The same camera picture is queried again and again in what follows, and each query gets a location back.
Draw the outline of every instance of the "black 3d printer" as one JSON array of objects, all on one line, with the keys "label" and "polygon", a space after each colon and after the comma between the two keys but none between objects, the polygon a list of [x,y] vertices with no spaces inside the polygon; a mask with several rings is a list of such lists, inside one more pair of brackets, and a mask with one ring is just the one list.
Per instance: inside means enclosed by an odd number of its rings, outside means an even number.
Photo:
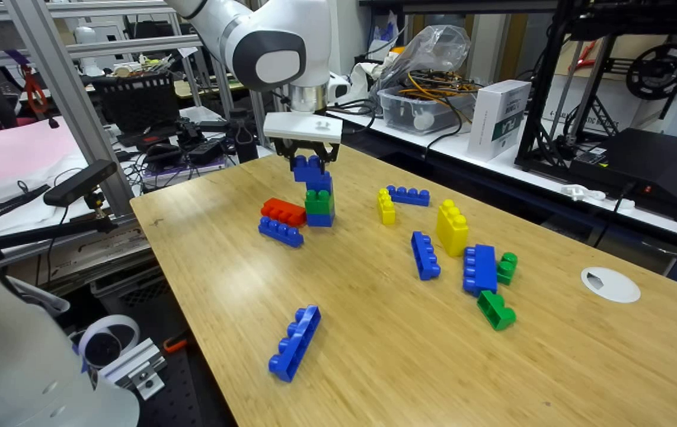
[{"label": "black 3d printer", "polygon": [[[677,220],[677,137],[618,130],[596,96],[605,73],[625,75],[626,86],[637,97],[668,100],[664,116],[677,95],[677,44],[656,46],[634,60],[610,54],[620,35],[672,33],[677,33],[677,0],[560,0],[515,163],[526,171],[601,189],[614,197],[625,196],[642,208]],[[582,42],[602,38],[602,46],[582,102],[569,114],[562,135],[555,138],[542,126],[541,117],[566,34],[579,42],[568,83]],[[565,94],[567,87],[557,111],[563,108]],[[604,133],[584,129],[589,114],[595,114]]]}]

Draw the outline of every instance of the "blue block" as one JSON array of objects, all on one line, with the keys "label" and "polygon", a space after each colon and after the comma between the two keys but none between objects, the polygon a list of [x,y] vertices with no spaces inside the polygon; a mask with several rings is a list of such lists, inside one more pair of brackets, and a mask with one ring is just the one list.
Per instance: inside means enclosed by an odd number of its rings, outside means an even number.
[{"label": "blue block", "polygon": [[320,157],[309,156],[309,160],[304,156],[293,158],[293,180],[297,182],[320,181],[322,171],[320,170]]},{"label": "blue block", "polygon": [[306,224],[309,227],[333,227],[333,219],[336,218],[336,209],[331,209],[330,215],[320,215],[317,213],[308,213],[306,215]]},{"label": "blue block", "polygon": [[283,222],[278,222],[276,219],[270,219],[267,216],[260,219],[260,233],[282,241],[293,248],[298,248],[304,243],[304,236],[301,235],[299,229],[289,227]]},{"label": "blue block", "polygon": [[406,203],[407,205],[428,206],[431,203],[431,195],[428,190],[407,190],[405,187],[388,186],[388,195],[394,203]]},{"label": "blue block", "polygon": [[325,190],[333,194],[333,178],[331,178],[331,173],[325,171],[325,175],[320,176],[316,181],[307,181],[306,190],[314,190],[316,193]]},{"label": "blue block", "polygon": [[422,281],[429,281],[431,278],[438,278],[441,274],[441,267],[437,263],[436,254],[433,253],[431,238],[422,232],[412,232],[412,254],[415,256],[417,264],[417,273]]},{"label": "blue block", "polygon": [[474,297],[480,297],[480,292],[484,290],[496,294],[496,255],[493,246],[465,248],[462,288]]},{"label": "blue block", "polygon": [[270,358],[268,369],[282,381],[291,382],[304,357],[306,347],[320,323],[320,309],[308,305],[296,311],[295,322],[286,328],[287,338],[278,343],[278,354]]}]

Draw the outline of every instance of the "green block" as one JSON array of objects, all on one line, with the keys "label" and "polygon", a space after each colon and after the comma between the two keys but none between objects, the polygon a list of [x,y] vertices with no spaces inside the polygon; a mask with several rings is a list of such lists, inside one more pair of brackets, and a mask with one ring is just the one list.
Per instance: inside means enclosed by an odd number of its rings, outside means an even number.
[{"label": "green block", "polygon": [[304,209],[309,215],[330,215],[333,211],[333,195],[322,190],[316,193],[309,190],[304,198]]},{"label": "green block", "polygon": [[490,290],[481,291],[477,304],[494,330],[503,330],[515,323],[515,311],[504,307],[501,295],[494,295]]},{"label": "green block", "polygon": [[496,265],[496,281],[501,284],[509,286],[512,281],[512,276],[515,275],[515,268],[518,267],[518,257],[507,252],[502,255],[502,260]]}]

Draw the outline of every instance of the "black wire basket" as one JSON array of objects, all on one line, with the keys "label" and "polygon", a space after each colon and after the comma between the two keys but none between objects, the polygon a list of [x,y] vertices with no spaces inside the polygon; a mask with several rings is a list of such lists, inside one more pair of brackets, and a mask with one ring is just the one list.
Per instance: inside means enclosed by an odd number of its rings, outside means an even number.
[{"label": "black wire basket", "polygon": [[129,78],[94,79],[105,118],[123,133],[143,132],[161,122],[178,118],[173,77],[151,73]]}]

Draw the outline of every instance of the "wooden table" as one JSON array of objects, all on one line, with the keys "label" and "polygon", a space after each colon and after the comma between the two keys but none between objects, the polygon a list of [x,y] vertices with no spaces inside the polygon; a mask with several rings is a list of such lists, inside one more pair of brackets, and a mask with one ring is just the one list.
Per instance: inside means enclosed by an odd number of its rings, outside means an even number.
[{"label": "wooden table", "polygon": [[[257,232],[266,199],[304,198],[280,157],[133,199],[239,425],[677,425],[677,283],[352,149],[338,158],[335,226],[304,228],[299,249]],[[431,208],[398,203],[397,224],[380,224],[387,184],[429,189]],[[520,257],[499,286],[518,317],[503,332],[438,245],[445,198],[470,244]],[[412,230],[436,242],[438,279],[417,278]],[[597,297],[589,266],[625,273],[640,300]],[[287,384],[267,362],[308,304],[322,322]]]}]

